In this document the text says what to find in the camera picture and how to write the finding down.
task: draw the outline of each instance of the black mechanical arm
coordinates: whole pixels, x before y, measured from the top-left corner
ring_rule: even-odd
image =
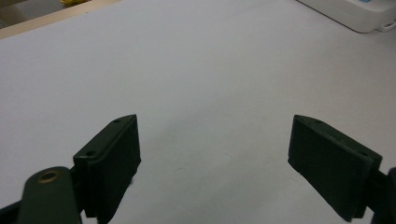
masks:
[[[80,213],[107,224],[139,166],[136,115],[111,121],[74,157],[75,166],[32,175],[21,201],[0,210],[1,224],[76,224]]]
[[[396,224],[396,168],[378,168],[382,157],[318,119],[294,116],[289,164],[345,221],[363,217],[372,224]]]

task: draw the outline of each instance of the white surface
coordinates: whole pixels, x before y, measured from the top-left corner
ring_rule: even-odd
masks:
[[[396,20],[396,0],[299,0],[345,26],[368,33],[377,29],[387,32]]]
[[[143,161],[117,224],[343,223],[287,164],[294,114],[395,165],[396,33],[295,1],[124,0],[0,52],[0,206],[127,114]]]

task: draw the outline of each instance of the screw hole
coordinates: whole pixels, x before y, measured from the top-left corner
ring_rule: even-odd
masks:
[[[85,154],[85,155],[87,155],[87,156],[89,156],[89,157],[92,157],[92,156],[94,156],[95,154],[96,154],[95,151],[89,151],[89,152],[87,152],[87,154]]]
[[[61,173],[59,173],[58,171],[48,171],[38,178],[38,183],[46,184],[46,183],[52,182],[55,179],[57,179],[60,174]]]

